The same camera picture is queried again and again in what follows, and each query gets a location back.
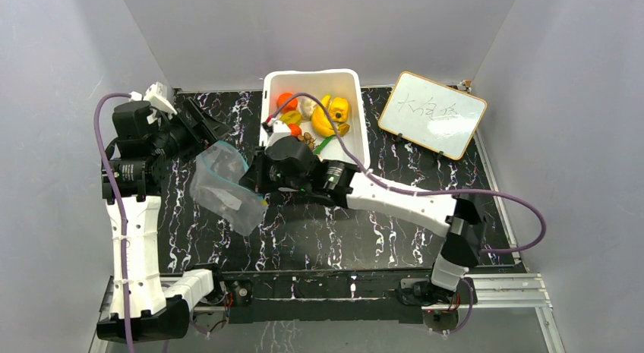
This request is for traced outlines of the clear zip top bag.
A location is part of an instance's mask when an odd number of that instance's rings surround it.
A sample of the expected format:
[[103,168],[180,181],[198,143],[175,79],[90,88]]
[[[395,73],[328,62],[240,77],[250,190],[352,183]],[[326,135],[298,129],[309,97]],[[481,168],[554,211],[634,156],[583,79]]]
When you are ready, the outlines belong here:
[[195,158],[189,193],[198,205],[224,218],[232,230],[249,236],[264,220],[265,198],[239,184],[249,166],[233,145],[219,140]]

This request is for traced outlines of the small orange pumpkin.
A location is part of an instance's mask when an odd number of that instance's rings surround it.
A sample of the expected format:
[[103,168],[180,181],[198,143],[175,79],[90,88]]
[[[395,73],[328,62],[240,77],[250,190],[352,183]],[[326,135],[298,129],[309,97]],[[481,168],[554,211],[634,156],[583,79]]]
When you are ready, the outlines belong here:
[[288,127],[293,137],[296,137],[299,140],[303,139],[303,131],[297,124],[289,124]]

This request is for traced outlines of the white mushroom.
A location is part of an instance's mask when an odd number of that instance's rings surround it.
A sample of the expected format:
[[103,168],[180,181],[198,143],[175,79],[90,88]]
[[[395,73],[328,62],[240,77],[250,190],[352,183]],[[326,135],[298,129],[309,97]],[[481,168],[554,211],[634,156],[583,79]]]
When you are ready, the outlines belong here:
[[303,121],[311,121],[315,111],[318,110],[318,108],[318,104],[308,97],[304,97],[298,102],[298,110],[301,113]]

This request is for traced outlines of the yellow bell pepper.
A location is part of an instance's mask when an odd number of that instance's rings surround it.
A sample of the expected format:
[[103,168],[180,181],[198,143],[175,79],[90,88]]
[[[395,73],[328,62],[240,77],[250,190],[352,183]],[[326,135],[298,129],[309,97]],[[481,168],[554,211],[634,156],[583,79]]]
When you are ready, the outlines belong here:
[[349,101],[342,97],[332,98],[327,108],[332,120],[336,123],[346,123],[349,118],[350,109]]

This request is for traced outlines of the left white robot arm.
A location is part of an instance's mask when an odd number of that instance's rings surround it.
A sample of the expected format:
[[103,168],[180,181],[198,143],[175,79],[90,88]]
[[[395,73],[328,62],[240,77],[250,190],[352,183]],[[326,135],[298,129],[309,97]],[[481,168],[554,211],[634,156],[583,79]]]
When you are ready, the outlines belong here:
[[193,99],[171,106],[131,94],[115,107],[112,123],[116,136],[110,143],[96,136],[114,254],[112,300],[96,334],[129,347],[180,339],[196,306],[225,306],[232,292],[213,263],[190,266],[177,281],[163,285],[158,261],[163,183],[170,162],[193,159],[229,128]]

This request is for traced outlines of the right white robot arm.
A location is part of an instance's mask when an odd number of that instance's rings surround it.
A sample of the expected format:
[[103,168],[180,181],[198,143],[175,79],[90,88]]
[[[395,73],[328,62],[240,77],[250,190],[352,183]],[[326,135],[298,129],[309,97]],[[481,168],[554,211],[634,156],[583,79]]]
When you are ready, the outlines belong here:
[[487,220],[476,194],[425,196],[419,188],[361,172],[350,162],[322,160],[292,136],[258,147],[238,183],[257,194],[295,191],[312,203],[387,214],[443,237],[430,277],[400,283],[403,304],[448,302],[463,276],[480,263]]

